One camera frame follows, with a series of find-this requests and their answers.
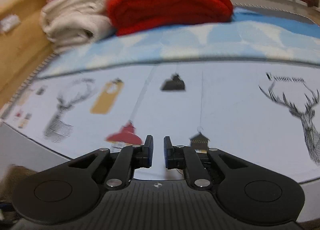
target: folded white towel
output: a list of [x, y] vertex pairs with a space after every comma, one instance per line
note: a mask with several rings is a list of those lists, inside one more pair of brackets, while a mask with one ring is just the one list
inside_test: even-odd
[[57, 17], [70, 13], [100, 14], [105, 12], [109, 0], [53, 0], [42, 8], [40, 24], [45, 33]]
[[78, 45], [98, 41], [114, 31], [106, 16], [74, 12], [54, 19], [46, 33], [48, 40], [54, 43], [54, 51], [61, 53]]

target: bed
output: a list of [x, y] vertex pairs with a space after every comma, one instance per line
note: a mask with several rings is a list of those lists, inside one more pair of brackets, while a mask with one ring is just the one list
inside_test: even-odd
[[291, 177], [310, 227], [320, 218], [319, 64], [320, 28], [264, 7], [241, 5], [229, 24], [114, 36], [50, 55], [23, 82], [3, 110], [1, 158], [43, 170], [151, 134], [153, 166], [134, 177], [181, 179], [164, 165], [170, 136]]

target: red blanket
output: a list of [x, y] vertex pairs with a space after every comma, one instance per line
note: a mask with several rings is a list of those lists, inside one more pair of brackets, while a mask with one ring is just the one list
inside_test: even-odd
[[230, 0], [110, 0], [108, 16], [125, 35], [161, 25], [227, 22]]

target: deer head illustration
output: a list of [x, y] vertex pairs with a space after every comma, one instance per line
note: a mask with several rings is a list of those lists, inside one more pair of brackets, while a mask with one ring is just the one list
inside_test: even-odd
[[[61, 142], [62, 139], [64, 139], [67, 136], [70, 136], [70, 134], [73, 131], [73, 126], [65, 124], [61, 121], [61, 118], [63, 114], [66, 111], [69, 111], [74, 107], [76, 103], [82, 102], [86, 100], [87, 98], [91, 97], [94, 94], [94, 90], [92, 88], [92, 85], [94, 83], [93, 79], [89, 78], [83, 78], [73, 81], [69, 86], [67, 86], [63, 91], [61, 91], [58, 96], [57, 100], [59, 102], [57, 108], [57, 112], [54, 114], [53, 118], [51, 119], [49, 125], [44, 131], [44, 138], [49, 139], [52, 142]], [[77, 94], [70, 98], [67, 101], [66, 93], [70, 91], [70, 89], [74, 88], [75, 86], [85, 86], [85, 90], [80, 90], [80, 88], [77, 88], [76, 91]]]
[[269, 94], [267, 94], [260, 86], [259, 88], [268, 99], [270, 99], [274, 103], [286, 106], [289, 109], [289, 112], [291, 113], [291, 115], [301, 120], [303, 132], [304, 132], [304, 138], [305, 138], [305, 142], [308, 148], [310, 158], [317, 165], [319, 165], [320, 164], [320, 134], [316, 130], [312, 122], [312, 119], [315, 116], [315, 111], [313, 108], [319, 103], [319, 100], [320, 100], [319, 91], [317, 90], [317, 94], [315, 94], [310, 88], [306, 86], [305, 83], [303, 83], [304, 86], [312, 93], [312, 99], [310, 99], [307, 96], [307, 94], [305, 94], [307, 98], [307, 103], [305, 104], [306, 111], [301, 112], [297, 109], [294, 103], [291, 103], [290, 101], [287, 100], [284, 93], [282, 93], [282, 99], [273, 93], [273, 87], [275, 83], [276, 82], [274, 81], [269, 87]]

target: black lamp print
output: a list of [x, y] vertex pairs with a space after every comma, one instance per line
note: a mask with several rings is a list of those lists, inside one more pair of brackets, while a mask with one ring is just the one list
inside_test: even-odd
[[147, 92], [147, 88], [149, 86], [149, 83], [152, 80], [155, 70], [156, 70], [156, 66], [152, 68], [149, 76], [145, 80], [142, 90], [140, 91], [140, 94], [138, 96], [137, 102], [134, 105], [134, 108], [132, 110], [132, 113], [126, 125], [122, 126], [118, 132], [110, 134], [106, 137], [105, 141], [112, 143], [111, 152], [118, 152], [127, 145], [142, 145], [141, 138], [135, 134], [135, 127], [133, 126], [133, 120], [138, 112], [138, 109], [144, 98], [144, 95]]
[[312, 99], [310, 99], [305, 94], [307, 98], [307, 103], [305, 104], [306, 111], [301, 112], [297, 109], [294, 103], [291, 103], [286, 99], [284, 93], [282, 94], [282, 99], [280, 99], [278, 96], [276, 96], [273, 93], [273, 87], [275, 83], [276, 81], [274, 81], [269, 87], [269, 94], [264, 92], [261, 87], [259, 88], [268, 99], [270, 99], [274, 103], [287, 107], [291, 115], [301, 120], [303, 133], [304, 133], [304, 140], [306, 142], [306, 146], [308, 148], [310, 158], [314, 163], [316, 163], [319, 166], [320, 165], [320, 133], [316, 130], [312, 122], [312, 119], [315, 116], [315, 111], [313, 108], [319, 103], [319, 100], [320, 100], [319, 91], [317, 90], [317, 94], [315, 94], [315, 92], [313, 92], [310, 88], [308, 88], [305, 85], [305, 83], [303, 83], [304, 86], [311, 92]]
[[[59, 143], [65, 137], [70, 136], [73, 131], [73, 126], [62, 122], [61, 118], [67, 111], [70, 111], [75, 104], [85, 101], [94, 94], [93, 84], [93, 79], [78, 79], [73, 81], [63, 90], [63, 92], [60, 92], [58, 94], [58, 110], [54, 114], [47, 128], [44, 130], [45, 139], [51, 140], [51, 142]], [[77, 93], [73, 94], [73, 96], [68, 100], [67, 95], [70, 94], [70, 92], [72, 94], [72, 92], [74, 91]]]
[[176, 72], [172, 75], [171, 79], [166, 79], [161, 86], [162, 91], [180, 91], [186, 90], [184, 81], [180, 78], [178, 74], [178, 63], [176, 65]]

